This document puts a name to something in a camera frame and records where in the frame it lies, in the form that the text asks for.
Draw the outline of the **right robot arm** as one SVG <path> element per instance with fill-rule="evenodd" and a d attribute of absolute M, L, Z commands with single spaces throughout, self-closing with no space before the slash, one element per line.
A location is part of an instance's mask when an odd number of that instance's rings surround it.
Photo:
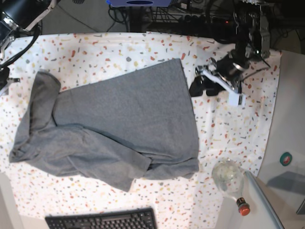
<path fill-rule="evenodd" d="M 57 5 L 58 0 L 6 0 L 0 4 L 0 94 L 8 95 L 9 86 L 20 82 L 10 78 L 9 66 L 15 63 L 36 42 L 41 33 L 39 22 Z M 31 42 L 20 52 L 5 59 L 5 50 L 15 41 L 20 31 L 34 30 Z"/>

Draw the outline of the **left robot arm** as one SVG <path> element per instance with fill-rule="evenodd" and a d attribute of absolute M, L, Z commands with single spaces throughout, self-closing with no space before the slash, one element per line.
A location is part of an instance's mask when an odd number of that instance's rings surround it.
<path fill-rule="evenodd" d="M 196 77 L 189 88 L 191 97 L 217 96 L 227 91 L 242 97 L 243 73 L 251 61 L 265 61 L 270 56 L 269 22 L 263 0 L 239 0 L 233 2 L 232 36 L 222 38 L 211 19 L 214 1 L 206 6 L 205 18 L 209 35 L 219 44 L 235 44 L 220 60 L 211 59 L 207 65 L 197 66 Z"/>

